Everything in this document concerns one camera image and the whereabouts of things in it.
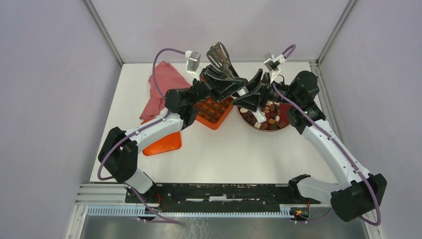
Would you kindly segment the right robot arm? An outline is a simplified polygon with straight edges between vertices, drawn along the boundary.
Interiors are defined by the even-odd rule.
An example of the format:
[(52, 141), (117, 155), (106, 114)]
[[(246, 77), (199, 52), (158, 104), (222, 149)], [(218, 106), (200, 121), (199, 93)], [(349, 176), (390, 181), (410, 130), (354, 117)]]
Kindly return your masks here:
[(305, 198), (330, 205), (345, 222), (361, 218), (378, 226), (381, 223), (380, 205), (387, 181), (382, 174), (372, 174), (350, 153), (333, 132), (324, 113), (315, 103), (319, 93), (317, 76), (301, 71), (291, 84), (270, 82), (270, 74), (260, 72), (252, 80), (254, 89), (233, 101), (235, 106), (257, 112), (268, 101), (290, 104), (287, 116), (291, 126), (317, 150), (329, 166), (337, 183), (300, 175), (289, 181), (288, 198), (300, 203)]

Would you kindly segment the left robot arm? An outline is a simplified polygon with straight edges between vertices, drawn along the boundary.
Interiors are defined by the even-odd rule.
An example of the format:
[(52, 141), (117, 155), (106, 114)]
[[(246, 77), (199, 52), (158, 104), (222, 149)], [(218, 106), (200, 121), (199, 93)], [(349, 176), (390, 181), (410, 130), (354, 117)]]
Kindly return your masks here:
[(192, 125), (198, 114), (195, 104), (209, 97), (221, 102), (248, 83), (246, 79), (223, 73), (212, 65), (186, 66), (186, 72), (193, 76), (193, 84), (189, 88), (171, 88), (166, 92), (167, 112), (163, 116), (131, 129), (112, 128), (99, 150), (99, 171), (106, 169), (111, 179), (130, 186), (145, 203), (156, 198), (156, 189), (154, 181), (137, 166), (139, 153), (158, 140)]

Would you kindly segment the silver white-handled tongs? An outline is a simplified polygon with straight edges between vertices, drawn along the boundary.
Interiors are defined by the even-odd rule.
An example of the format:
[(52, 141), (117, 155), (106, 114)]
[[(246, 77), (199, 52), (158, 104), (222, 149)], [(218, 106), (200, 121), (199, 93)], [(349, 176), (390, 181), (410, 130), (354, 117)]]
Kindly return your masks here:
[[(206, 55), (211, 64), (222, 72), (223, 75), (231, 78), (239, 76), (231, 64), (226, 47), (221, 42), (213, 44)], [(241, 90), (237, 91), (237, 93), (239, 96), (244, 96), (246, 93), (249, 93), (249, 90), (246, 87), (243, 87)], [(263, 123), (266, 120), (264, 113), (260, 110), (256, 110), (256, 112), (252, 112), (252, 114), (255, 116), (258, 123)]]

